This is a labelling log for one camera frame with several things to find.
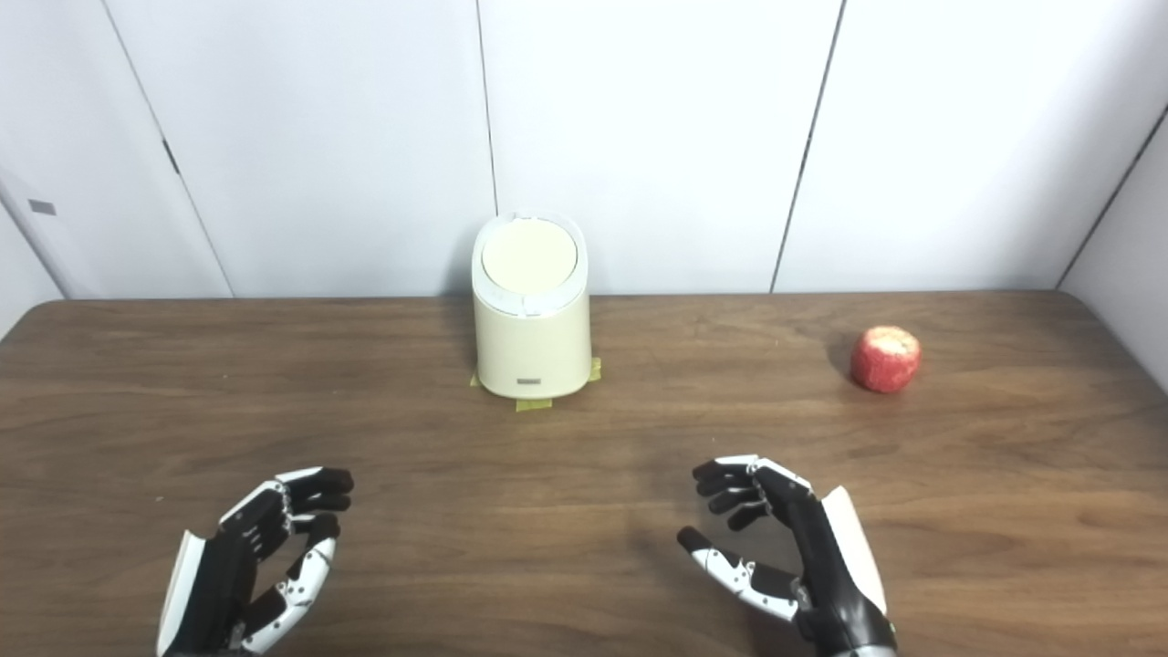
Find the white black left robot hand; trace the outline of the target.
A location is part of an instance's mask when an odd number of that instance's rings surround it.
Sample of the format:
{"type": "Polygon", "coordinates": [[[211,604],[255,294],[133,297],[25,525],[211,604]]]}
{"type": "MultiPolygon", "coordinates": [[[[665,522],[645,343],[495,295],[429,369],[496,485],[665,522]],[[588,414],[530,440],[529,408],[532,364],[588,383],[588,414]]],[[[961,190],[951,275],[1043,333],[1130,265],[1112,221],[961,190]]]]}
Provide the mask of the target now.
{"type": "Polygon", "coordinates": [[[310,613],[338,556],[339,512],[353,473],[305,466],[276,473],[221,516],[211,537],[187,531],[172,567],[158,656],[263,656],[310,613]],[[288,539],[305,545],[274,586],[256,596],[259,566],[288,539]]]}

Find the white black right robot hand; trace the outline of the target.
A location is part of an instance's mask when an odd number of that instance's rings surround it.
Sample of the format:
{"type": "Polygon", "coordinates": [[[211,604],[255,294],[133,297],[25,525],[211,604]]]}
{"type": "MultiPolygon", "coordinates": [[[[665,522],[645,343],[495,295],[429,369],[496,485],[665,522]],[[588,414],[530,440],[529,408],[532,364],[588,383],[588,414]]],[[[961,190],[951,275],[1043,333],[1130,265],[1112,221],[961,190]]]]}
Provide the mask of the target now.
{"type": "Polygon", "coordinates": [[[815,495],[787,466],[759,454],[730,454],[691,470],[696,495],[726,527],[774,518],[794,538],[800,573],[718,547],[693,527],[677,541],[705,575],[735,599],[797,628],[818,656],[897,656],[880,567],[843,486],[815,495]]]}

